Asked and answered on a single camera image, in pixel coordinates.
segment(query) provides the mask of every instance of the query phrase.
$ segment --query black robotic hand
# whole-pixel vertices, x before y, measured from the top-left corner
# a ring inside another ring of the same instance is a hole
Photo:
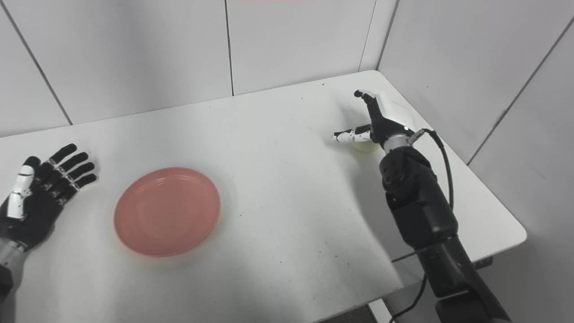
[[[0,206],[0,239],[14,241],[23,251],[46,240],[64,205],[96,180],[96,175],[86,175],[95,165],[84,163],[85,152],[60,164],[76,150],[75,144],[69,144],[42,164],[35,156],[26,159],[12,193]]]

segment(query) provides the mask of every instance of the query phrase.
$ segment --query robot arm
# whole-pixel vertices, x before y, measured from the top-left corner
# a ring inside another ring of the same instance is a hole
[[[403,240],[411,246],[436,297],[443,323],[509,322],[458,238],[458,222],[430,162],[412,144],[423,134],[385,118],[380,96],[355,92],[367,104],[370,136],[385,150],[379,164],[386,199]],[[440,139],[429,130],[433,139]]]

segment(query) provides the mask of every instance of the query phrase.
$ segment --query table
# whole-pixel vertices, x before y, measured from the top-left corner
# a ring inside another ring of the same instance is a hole
[[[385,91],[428,124],[380,73],[367,71],[236,97],[0,139],[9,192],[29,155],[70,142],[96,163],[44,245],[25,264],[18,322],[314,322],[417,280],[391,259],[410,251],[388,210],[381,150],[331,134],[368,123],[356,89]],[[415,146],[446,188],[440,151]],[[472,260],[520,244],[524,228],[448,148],[460,239]],[[115,204],[164,167],[212,179],[222,209],[211,235],[178,256],[135,254],[113,229]]]

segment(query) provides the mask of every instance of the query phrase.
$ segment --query black arm housing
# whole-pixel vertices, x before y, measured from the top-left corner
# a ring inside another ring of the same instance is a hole
[[[430,162],[405,146],[389,151],[379,169],[403,240],[416,251],[435,296],[446,297],[436,306],[441,321],[510,320],[460,243],[458,222]]]

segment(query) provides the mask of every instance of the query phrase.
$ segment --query wrist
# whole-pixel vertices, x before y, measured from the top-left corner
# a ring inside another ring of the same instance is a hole
[[[0,238],[0,266],[10,270],[24,257],[24,246],[8,238]]]

